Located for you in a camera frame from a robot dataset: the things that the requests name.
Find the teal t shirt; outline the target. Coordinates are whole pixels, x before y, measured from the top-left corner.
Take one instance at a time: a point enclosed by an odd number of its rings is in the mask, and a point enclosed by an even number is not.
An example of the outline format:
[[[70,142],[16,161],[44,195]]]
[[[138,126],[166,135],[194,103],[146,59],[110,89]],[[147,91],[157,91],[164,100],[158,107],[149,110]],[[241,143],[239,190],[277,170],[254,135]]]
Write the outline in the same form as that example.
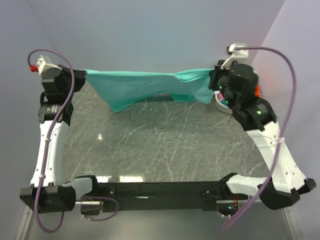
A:
[[[177,73],[87,69],[86,80],[116,113],[139,100],[159,94],[169,94],[175,102],[209,104],[215,93],[208,88],[210,71],[207,68]]]

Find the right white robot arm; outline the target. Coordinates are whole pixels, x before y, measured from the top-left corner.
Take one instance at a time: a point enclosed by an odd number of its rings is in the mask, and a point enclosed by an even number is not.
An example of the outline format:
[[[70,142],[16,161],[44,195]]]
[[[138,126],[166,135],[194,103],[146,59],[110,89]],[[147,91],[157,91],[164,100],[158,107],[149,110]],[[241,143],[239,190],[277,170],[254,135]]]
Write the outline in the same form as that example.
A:
[[[259,194],[260,200],[271,210],[290,207],[302,194],[317,184],[307,178],[295,163],[270,103],[256,95],[258,75],[254,69],[234,62],[224,67],[219,60],[209,73],[209,89],[222,94],[234,119],[257,146],[269,169],[267,177],[248,177],[230,173],[220,180],[219,193],[230,200],[233,196]]]

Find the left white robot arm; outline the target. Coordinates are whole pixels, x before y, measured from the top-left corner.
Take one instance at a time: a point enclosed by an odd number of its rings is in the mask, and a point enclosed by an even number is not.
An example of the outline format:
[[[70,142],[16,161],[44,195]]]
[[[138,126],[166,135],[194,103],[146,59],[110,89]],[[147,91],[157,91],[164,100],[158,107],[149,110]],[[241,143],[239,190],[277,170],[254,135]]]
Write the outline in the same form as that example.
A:
[[[68,212],[82,196],[94,201],[100,195],[93,175],[77,177],[67,184],[62,178],[64,146],[74,111],[71,102],[66,107],[63,104],[68,95],[84,86],[86,73],[50,63],[38,71],[44,88],[38,110],[40,146],[33,177],[28,187],[21,188],[19,197],[39,213]]]

